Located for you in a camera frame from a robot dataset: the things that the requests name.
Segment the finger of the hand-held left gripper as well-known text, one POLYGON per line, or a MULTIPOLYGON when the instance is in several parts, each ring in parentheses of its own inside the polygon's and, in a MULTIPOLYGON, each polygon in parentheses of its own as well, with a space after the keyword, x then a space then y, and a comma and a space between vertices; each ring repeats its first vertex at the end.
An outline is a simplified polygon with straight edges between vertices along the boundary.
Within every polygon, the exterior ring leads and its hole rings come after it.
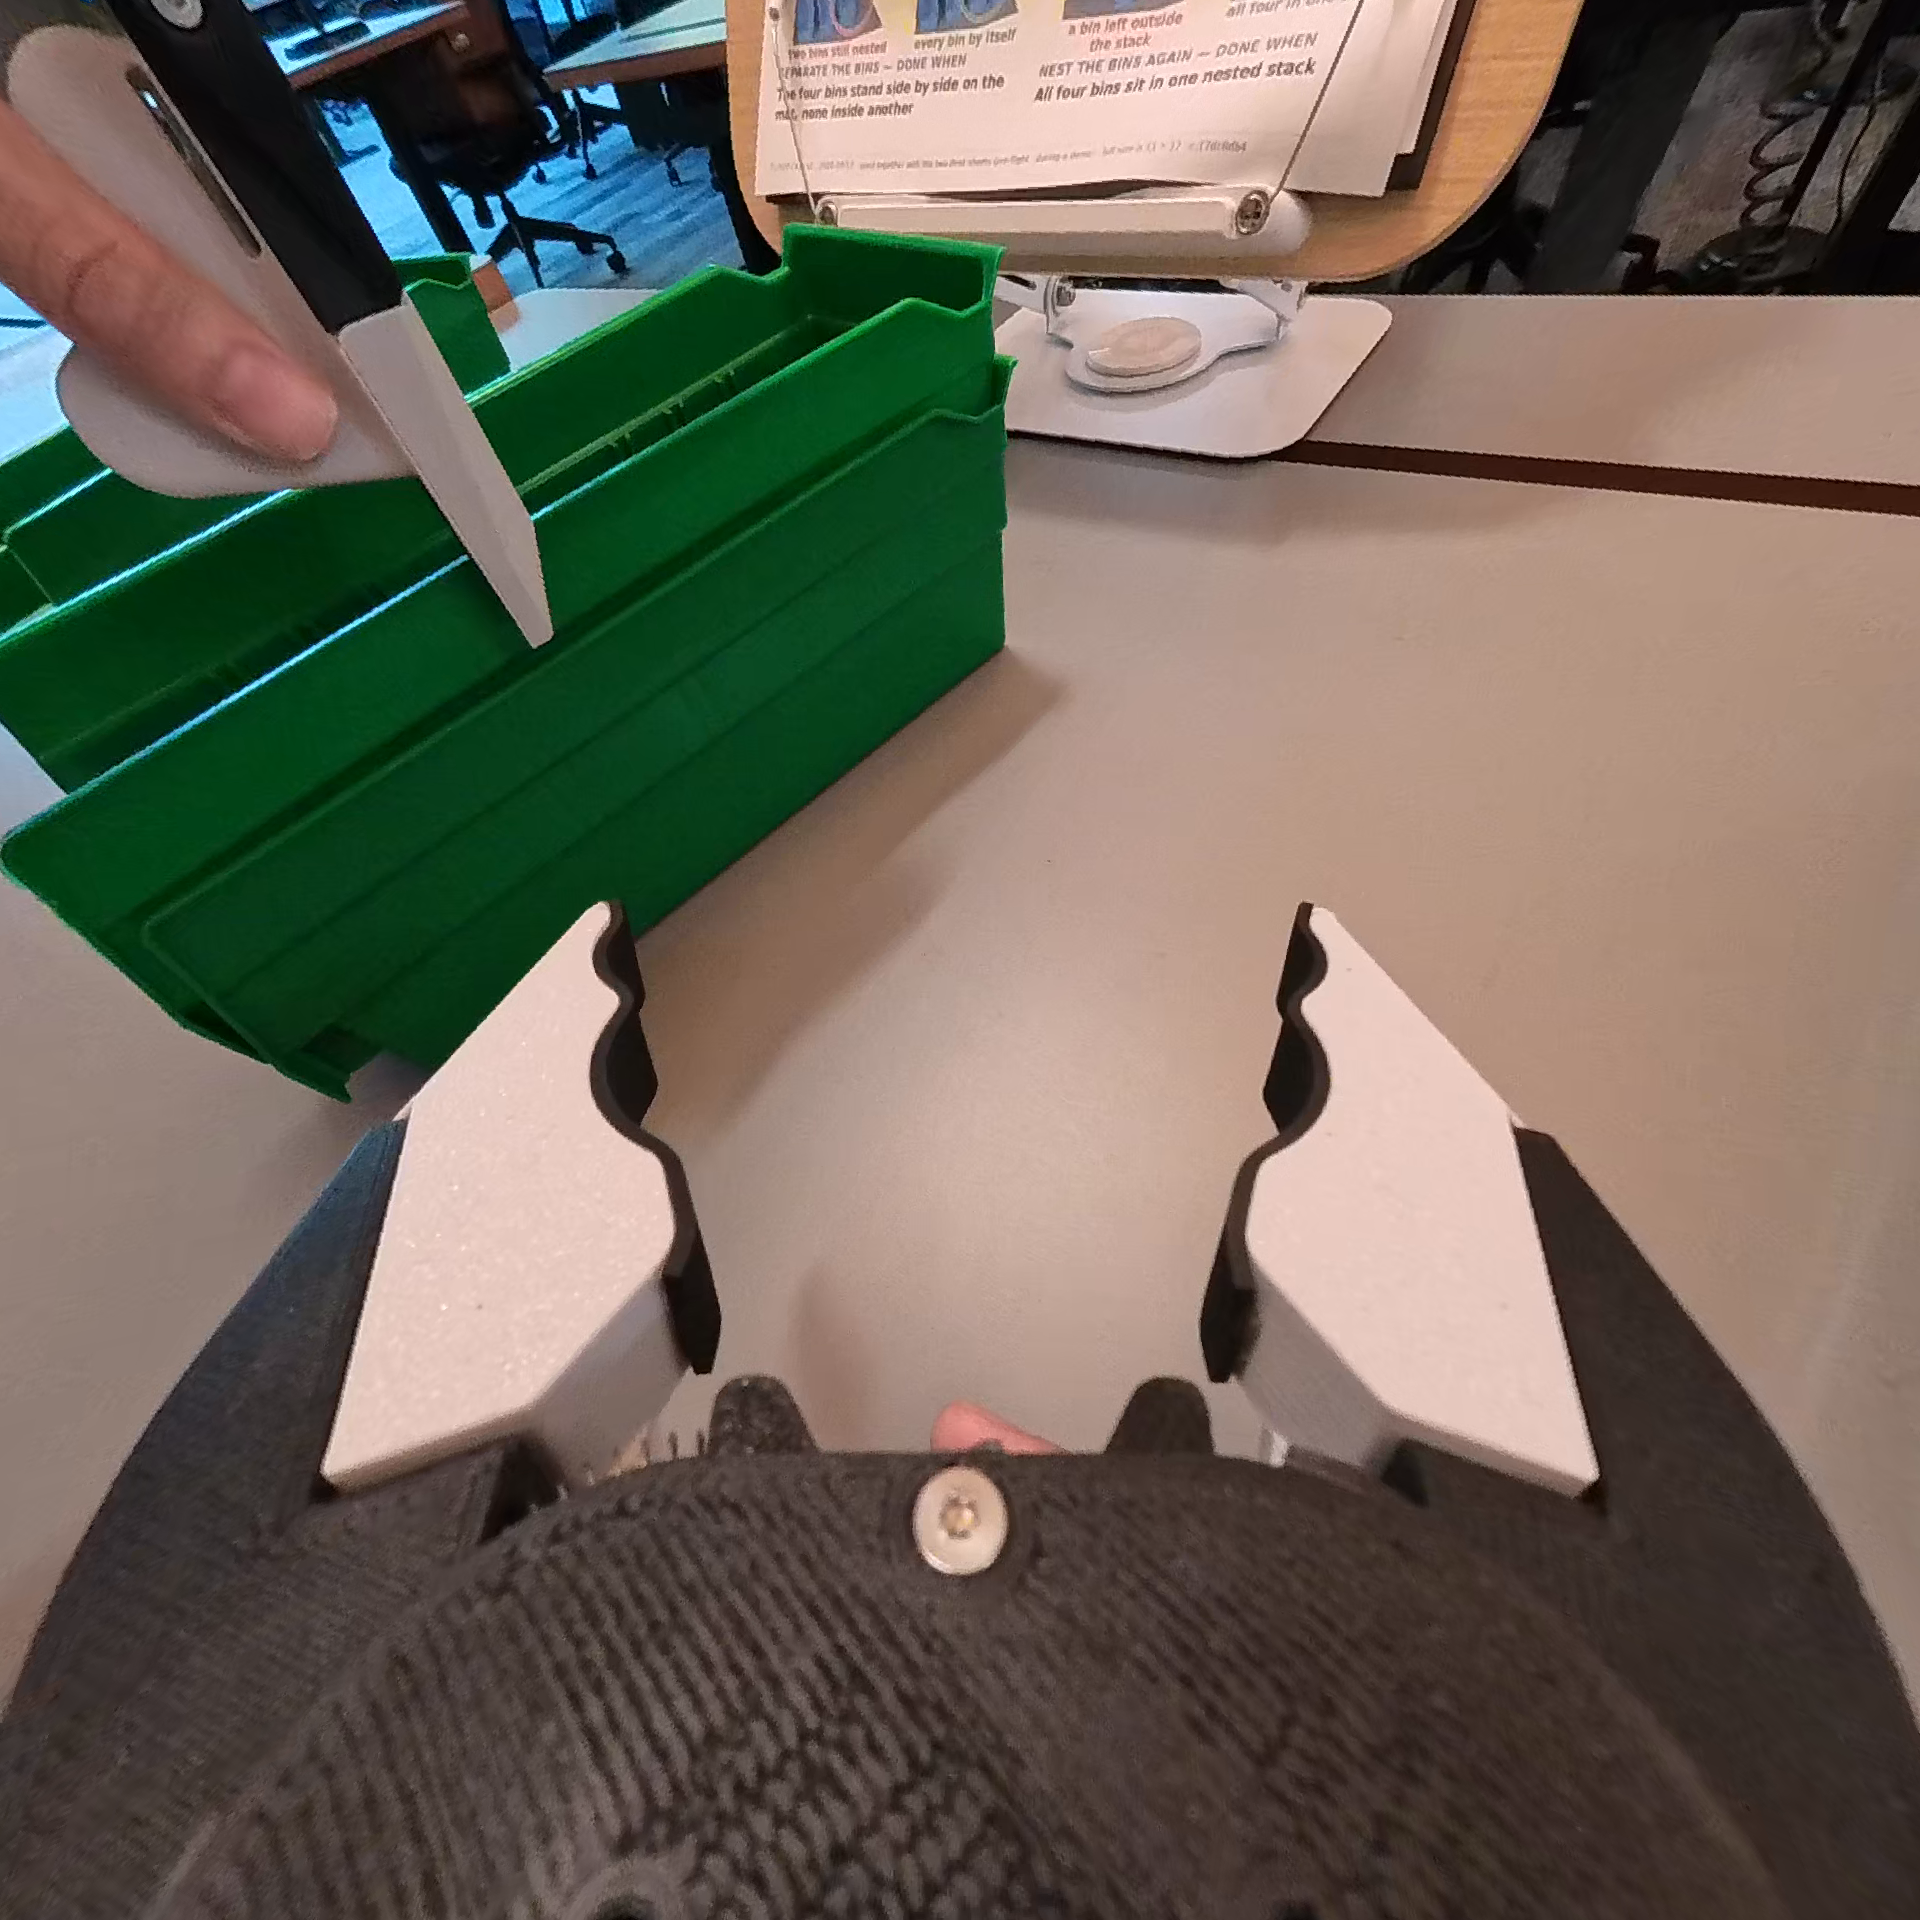
POLYGON ((554 637, 532 515, 465 390, 400 299, 327 334, 289 283, 233 298, 336 397, 329 446, 306 465, 271 460, 163 412, 96 354, 73 346, 60 403, 82 444, 132 484, 185 499, 343 490, 417 477, 528 644, 554 637))

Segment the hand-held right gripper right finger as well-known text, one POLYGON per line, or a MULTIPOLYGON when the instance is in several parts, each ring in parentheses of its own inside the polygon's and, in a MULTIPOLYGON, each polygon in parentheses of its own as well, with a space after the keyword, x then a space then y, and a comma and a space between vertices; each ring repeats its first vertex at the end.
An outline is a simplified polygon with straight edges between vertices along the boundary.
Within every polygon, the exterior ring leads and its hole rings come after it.
POLYGON ((1259 1458, 1382 1475, 1401 1446, 1584 1497, 1600 1476, 1500 1092, 1342 922, 1300 902, 1201 1339, 1259 1458))

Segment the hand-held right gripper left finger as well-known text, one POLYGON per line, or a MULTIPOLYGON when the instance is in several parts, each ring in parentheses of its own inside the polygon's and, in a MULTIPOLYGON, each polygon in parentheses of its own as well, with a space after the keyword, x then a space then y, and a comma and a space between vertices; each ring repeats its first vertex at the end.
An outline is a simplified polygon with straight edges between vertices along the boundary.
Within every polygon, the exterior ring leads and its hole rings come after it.
POLYGON ((722 1309, 650 1110, 634 930, 593 902, 400 1110, 320 1475, 366 1492, 494 1442, 558 1489, 634 1471, 722 1309))

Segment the grey desk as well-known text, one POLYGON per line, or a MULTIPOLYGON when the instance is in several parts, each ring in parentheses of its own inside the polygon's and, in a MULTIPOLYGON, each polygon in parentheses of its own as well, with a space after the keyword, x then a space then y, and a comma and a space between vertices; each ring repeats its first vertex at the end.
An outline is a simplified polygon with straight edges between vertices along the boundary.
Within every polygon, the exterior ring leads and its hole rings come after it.
POLYGON ((641 942, 656 1130, 834 1450, 1099 1442, 1195 1314, 1291 917, 1552 1133, 1916 1681, 1908 301, 1417 299, 1286 460, 1020 438, 1003 651, 641 942))

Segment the printed instruction sheet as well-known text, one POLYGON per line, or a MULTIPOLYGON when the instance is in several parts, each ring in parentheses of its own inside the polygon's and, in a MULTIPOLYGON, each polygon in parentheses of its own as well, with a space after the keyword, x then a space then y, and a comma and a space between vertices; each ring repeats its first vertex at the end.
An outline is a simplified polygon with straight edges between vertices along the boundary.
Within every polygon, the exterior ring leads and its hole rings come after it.
POLYGON ((798 2, 759 26, 770 202, 1423 180, 1472 4, 798 2))

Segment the person's right hand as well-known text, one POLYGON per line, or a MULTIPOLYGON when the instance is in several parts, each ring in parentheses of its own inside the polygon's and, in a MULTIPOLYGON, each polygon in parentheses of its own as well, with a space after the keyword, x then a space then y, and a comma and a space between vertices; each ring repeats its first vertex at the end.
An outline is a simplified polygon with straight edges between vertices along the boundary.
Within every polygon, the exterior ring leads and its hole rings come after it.
POLYGON ((931 1451, 976 1453, 995 1451, 1009 1457, 1050 1457, 1065 1450, 1032 1434, 1001 1415, 969 1402, 953 1402, 940 1411, 929 1436, 931 1451))

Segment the black office chair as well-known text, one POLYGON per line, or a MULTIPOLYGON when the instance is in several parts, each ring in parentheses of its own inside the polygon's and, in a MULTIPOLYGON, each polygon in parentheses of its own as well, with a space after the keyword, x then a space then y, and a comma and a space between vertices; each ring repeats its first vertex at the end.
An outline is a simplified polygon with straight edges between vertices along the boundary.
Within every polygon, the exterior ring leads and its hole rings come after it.
POLYGON ((490 228, 487 260, 523 257, 538 287, 544 285, 539 243, 604 257, 616 276, 626 276, 630 260, 610 233, 551 221, 513 202, 528 175, 566 155, 566 125, 506 4, 463 2, 463 11, 459 20, 398 51, 385 77, 369 85, 369 108, 398 178, 449 251, 473 251, 449 204, 449 193, 457 193, 490 228))

